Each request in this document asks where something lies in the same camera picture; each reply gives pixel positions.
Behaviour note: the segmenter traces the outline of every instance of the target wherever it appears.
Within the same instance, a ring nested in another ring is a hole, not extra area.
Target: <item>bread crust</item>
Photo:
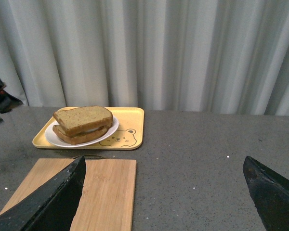
[[[112,124],[108,124],[108,125],[98,128],[95,131],[81,132],[73,137],[67,136],[62,130],[62,128],[60,127],[60,125],[54,125],[53,131],[64,142],[75,145],[75,144],[90,142],[90,141],[100,138],[101,136],[107,133],[107,131],[109,130],[111,126]]]
[[[101,106],[87,106],[56,111],[53,117],[65,132],[65,135],[69,137],[113,122],[112,113]]]

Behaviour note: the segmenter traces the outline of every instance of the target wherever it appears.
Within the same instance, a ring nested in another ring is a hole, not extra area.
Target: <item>toasted bread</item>
[[[67,136],[60,125],[54,125],[53,131],[64,142],[75,145],[75,144],[90,142],[90,141],[100,138],[101,136],[107,133],[108,129],[111,126],[112,124],[108,124],[94,131],[81,132],[73,137]]]
[[[56,111],[53,117],[68,137],[113,122],[112,113],[101,106],[77,107],[71,110]]]

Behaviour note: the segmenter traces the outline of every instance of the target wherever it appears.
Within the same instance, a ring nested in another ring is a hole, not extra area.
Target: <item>bear face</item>
[[[137,143],[134,134],[136,133],[135,129],[126,129],[125,131],[117,130],[109,136],[108,138],[99,142],[102,146],[111,146],[111,147],[132,147]]]

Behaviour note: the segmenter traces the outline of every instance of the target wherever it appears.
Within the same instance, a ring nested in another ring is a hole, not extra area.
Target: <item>cutting board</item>
[[[22,201],[73,159],[39,159],[0,212]],[[86,177],[71,231],[130,231],[136,160],[86,160]]]

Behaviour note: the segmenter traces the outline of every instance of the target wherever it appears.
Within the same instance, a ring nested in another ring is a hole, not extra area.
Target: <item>curtain fold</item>
[[[30,106],[289,115],[289,0],[0,0],[0,78]]]

